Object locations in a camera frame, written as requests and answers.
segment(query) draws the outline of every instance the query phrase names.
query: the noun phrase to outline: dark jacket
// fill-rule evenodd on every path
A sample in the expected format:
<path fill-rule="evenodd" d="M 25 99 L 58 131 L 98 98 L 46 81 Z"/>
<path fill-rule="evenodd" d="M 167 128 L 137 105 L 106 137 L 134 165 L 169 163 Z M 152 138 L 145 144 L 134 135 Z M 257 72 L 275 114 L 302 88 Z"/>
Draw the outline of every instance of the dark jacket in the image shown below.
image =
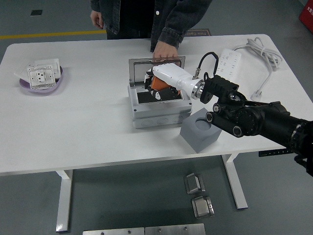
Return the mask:
<path fill-rule="evenodd" d="M 186 32 L 202 19 L 211 1 L 155 0 L 151 51 L 158 40 L 178 48 Z M 117 34 L 121 0 L 90 0 L 90 4 L 92 10 L 101 13 L 106 28 Z"/>

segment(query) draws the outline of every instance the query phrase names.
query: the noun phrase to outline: power strip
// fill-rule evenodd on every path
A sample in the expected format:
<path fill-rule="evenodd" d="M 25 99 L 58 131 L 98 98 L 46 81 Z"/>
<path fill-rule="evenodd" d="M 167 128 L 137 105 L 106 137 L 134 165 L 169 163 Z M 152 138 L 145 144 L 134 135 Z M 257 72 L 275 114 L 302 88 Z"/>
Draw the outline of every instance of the power strip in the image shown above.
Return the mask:
<path fill-rule="evenodd" d="M 225 48 L 219 57 L 216 74 L 226 80 L 233 81 L 240 58 L 241 53 Z"/>
<path fill-rule="evenodd" d="M 293 152 L 287 148 L 274 149 L 274 150 L 264 150 L 264 151 L 259 151 L 259 157 L 282 155 L 282 154 L 289 154 L 289 153 L 293 153 Z"/>

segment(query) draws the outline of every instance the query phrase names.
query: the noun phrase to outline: open electrical box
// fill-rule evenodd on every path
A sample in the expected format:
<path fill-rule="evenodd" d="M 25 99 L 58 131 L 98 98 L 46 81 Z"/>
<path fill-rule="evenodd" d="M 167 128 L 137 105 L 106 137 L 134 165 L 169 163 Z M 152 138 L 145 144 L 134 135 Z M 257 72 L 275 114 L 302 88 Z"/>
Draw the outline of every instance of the open electrical box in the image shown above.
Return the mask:
<path fill-rule="evenodd" d="M 192 103 L 185 91 L 175 99 L 159 101 L 145 89 L 144 78 L 153 66 L 175 63 L 184 67 L 185 57 L 130 59 L 128 94 L 135 128 L 182 123 L 191 114 Z"/>

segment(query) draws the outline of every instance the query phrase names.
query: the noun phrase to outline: table leg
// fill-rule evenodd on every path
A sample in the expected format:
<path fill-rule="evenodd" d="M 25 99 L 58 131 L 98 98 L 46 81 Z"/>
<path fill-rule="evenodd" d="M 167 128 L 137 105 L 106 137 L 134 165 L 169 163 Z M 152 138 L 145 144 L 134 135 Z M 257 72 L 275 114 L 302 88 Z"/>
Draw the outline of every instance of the table leg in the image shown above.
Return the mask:
<path fill-rule="evenodd" d="M 56 172 L 62 177 L 56 231 L 62 232 L 67 231 L 68 227 L 73 170 L 58 170 Z"/>
<path fill-rule="evenodd" d="M 239 177 L 235 168 L 234 159 L 237 157 L 237 154 L 225 154 L 222 155 L 222 159 L 226 168 L 228 175 L 228 180 L 233 191 L 234 199 L 236 202 L 237 209 L 248 208 L 246 203 L 246 198 L 241 187 Z"/>

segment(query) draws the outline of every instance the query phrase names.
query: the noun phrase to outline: white table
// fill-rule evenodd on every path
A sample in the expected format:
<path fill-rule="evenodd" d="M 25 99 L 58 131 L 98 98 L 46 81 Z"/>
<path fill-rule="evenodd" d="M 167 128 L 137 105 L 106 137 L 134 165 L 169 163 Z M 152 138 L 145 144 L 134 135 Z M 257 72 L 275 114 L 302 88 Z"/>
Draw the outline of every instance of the white table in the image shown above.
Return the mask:
<path fill-rule="evenodd" d="M 218 55 L 247 38 L 262 38 L 277 49 L 267 35 L 185 38 L 179 54 L 186 56 L 185 70 L 193 74 L 202 56 Z M 134 129 L 127 92 L 128 60 L 150 58 L 150 41 L 79 41 L 14 44 L 0 65 L 0 175 L 56 171 L 62 177 L 57 231 L 67 230 L 73 169 L 150 161 L 222 155 L 238 208 L 246 200 L 233 164 L 243 152 L 282 148 L 261 136 L 235 138 L 222 132 L 200 153 L 179 135 L 179 125 Z M 241 49 L 234 82 L 247 98 L 268 75 L 264 62 Z M 59 58 L 64 80 L 49 95 L 23 90 L 13 75 L 25 61 Z M 202 64 L 213 71 L 214 60 Z M 217 99 L 203 105 L 193 100 L 193 113 L 212 110 Z M 312 119 L 313 104 L 284 61 L 263 90 L 262 102 L 281 101 L 291 115 Z"/>

